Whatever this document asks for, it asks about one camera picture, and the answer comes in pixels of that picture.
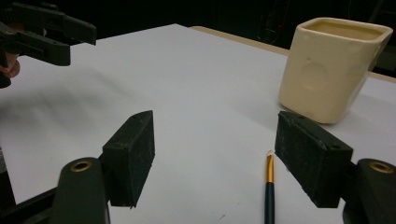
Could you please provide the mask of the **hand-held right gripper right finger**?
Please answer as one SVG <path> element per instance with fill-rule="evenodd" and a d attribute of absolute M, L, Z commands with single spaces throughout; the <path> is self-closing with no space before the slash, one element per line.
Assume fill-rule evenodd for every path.
<path fill-rule="evenodd" d="M 288 111 L 278 113 L 275 154 L 316 207 L 345 203 L 344 224 L 396 224 L 396 166 L 352 162 L 352 147 Z"/>

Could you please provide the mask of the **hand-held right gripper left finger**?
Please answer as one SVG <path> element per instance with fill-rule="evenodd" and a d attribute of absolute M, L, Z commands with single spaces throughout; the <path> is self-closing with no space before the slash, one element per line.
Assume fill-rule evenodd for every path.
<path fill-rule="evenodd" d="M 97 158 L 61 171 L 50 224 L 110 224 L 108 207 L 135 207 L 155 157 L 153 112 L 129 117 Z"/>

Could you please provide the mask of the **dark green paintbrush gold ferrule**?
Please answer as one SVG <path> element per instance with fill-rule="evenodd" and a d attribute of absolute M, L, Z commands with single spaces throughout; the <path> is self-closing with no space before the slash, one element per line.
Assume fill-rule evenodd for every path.
<path fill-rule="evenodd" d="M 266 178 L 264 196 L 264 224 L 275 224 L 275 165 L 274 152 L 266 156 Z"/>

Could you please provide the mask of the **cream plastic container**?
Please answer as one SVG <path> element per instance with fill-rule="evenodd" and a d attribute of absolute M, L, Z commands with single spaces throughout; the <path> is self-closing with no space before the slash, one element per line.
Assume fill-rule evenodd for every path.
<path fill-rule="evenodd" d="M 278 100 L 323 124 L 340 121 L 361 90 L 393 30 L 336 18 L 315 18 L 294 32 Z"/>

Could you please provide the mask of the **white table sheet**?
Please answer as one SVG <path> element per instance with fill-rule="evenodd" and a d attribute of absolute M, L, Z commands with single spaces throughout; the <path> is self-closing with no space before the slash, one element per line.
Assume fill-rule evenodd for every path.
<path fill-rule="evenodd" d="M 262 224 L 283 55 L 172 24 L 76 45 L 67 67 L 21 57 L 0 90 L 0 145 L 17 201 L 100 155 L 133 114 L 154 116 L 155 159 L 136 208 L 112 224 Z"/>

